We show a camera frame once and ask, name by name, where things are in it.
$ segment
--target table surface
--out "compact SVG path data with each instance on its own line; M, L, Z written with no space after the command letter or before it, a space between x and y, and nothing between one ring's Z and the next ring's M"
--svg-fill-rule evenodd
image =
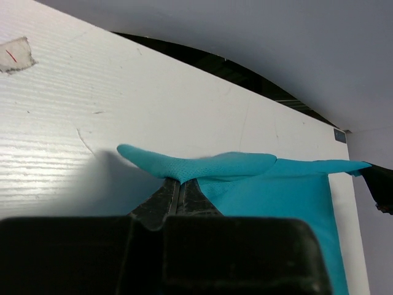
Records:
M2 0L0 14L0 42L26 36L38 62L0 75L0 218L127 214L162 180L120 143L348 159L331 126L137 43L29 0ZM330 185L350 292L370 294L352 179Z

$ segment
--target teal cloth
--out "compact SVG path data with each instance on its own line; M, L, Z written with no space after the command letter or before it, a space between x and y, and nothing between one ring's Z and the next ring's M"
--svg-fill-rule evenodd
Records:
M298 218L321 244L333 290L348 295L328 174L369 167L365 162L277 159L271 154L229 152L203 159L178 159L121 144L118 152L158 178L184 183L196 178L202 193L226 216Z

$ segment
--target red mark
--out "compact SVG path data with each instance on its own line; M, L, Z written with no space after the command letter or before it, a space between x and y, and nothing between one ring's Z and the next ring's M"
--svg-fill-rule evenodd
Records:
M8 50L6 50L6 52L10 55L10 57L12 57L12 59L14 60L14 62L17 63L17 60L15 59L15 57L14 57Z

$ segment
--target dark gap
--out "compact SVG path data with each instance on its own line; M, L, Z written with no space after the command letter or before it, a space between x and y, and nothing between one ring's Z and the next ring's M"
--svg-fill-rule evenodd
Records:
M276 84L230 60L175 43L128 34L116 34L334 126Z

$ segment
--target cloth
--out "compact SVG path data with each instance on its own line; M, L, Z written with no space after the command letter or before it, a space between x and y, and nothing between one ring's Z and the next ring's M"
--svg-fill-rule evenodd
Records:
M226 216L298 218L321 245L335 294L348 295L329 173L358 176L365 162L277 159L271 154L229 152L204 159L178 159L121 144L118 152L158 178L184 183L196 178L202 193Z

